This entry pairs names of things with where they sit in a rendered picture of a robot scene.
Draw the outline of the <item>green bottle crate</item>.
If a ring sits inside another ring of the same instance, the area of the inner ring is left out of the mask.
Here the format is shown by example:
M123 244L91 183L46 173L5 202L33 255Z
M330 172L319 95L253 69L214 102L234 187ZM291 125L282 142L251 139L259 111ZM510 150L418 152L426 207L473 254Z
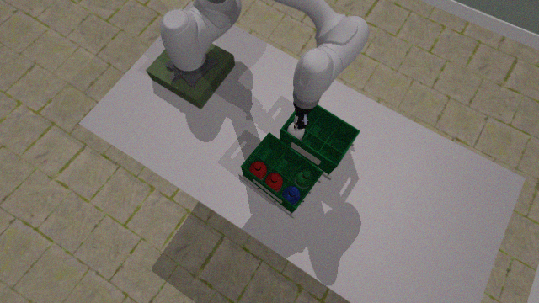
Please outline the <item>green bottle crate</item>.
M257 161L263 162L267 167L267 174L263 178L263 180L260 180L258 177L256 177L249 171L251 164ZM307 189L304 190L294 184L295 176L302 169L307 169L311 171L313 175L313 182L315 181L314 183L312 182L312 186L310 185L311 188L309 186ZM283 179L282 187L278 193L265 183L265 179L270 173L278 173ZM305 199L309 191L312 189L312 187L318 181L322 174L323 171L321 169L313 165L306 158L291 149L288 145L279 140L277 137L270 138L267 141L264 141L260 145L258 145L248 157L243 169L243 176L245 176L247 179L257 185L259 188L261 188L266 194L268 194L270 197L272 197L274 200L276 200L278 203L288 209L291 213L293 213L300 205L300 203ZM281 196L284 189L288 186L294 186L299 189L301 194L301 201L300 199L298 200L298 202L300 201L298 205L297 202L294 206L292 203L290 203L288 200Z
M280 140L329 175L339 165L360 130L317 104L308 113L309 125L306 126L302 141L300 141L287 132L289 124L294 122L295 115L296 111L283 125ZM349 142L350 144L346 147ZM345 147L347 149L342 156ZM336 164L338 158L340 159Z

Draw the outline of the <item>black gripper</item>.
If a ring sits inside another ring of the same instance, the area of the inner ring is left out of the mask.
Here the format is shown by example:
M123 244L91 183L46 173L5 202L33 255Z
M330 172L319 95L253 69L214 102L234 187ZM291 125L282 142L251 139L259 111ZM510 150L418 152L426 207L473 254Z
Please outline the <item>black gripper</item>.
M293 102L293 104L294 104L295 111L296 111L294 124L297 122L295 131L305 129L306 126L309 125L309 121L307 120L308 113L311 112L314 108L312 108L312 109L301 109L301 108L297 107L294 102Z

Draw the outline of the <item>blue bottle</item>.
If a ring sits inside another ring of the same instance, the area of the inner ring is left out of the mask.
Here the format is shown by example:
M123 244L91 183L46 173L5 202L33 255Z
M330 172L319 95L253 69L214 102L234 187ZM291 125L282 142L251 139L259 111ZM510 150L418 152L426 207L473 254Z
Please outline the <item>blue bottle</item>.
M300 191L294 186L288 186L284 189L282 195L286 200L295 205L301 197Z

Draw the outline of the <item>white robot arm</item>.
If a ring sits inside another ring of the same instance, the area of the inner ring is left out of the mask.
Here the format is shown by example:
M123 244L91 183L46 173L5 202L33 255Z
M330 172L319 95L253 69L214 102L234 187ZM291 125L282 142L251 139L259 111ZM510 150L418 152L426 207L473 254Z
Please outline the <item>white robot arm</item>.
M369 27L361 17L347 19L345 14L335 13L324 0L273 1L302 11L315 24L317 48L302 55L293 77L294 103L301 109L312 109L334 79L360 54ZM206 52L237 22L241 8L241 0L194 0L189 10L173 9L163 16L160 32L171 58L165 64L173 71L168 77L171 82L183 78L194 87L218 65L217 59Z

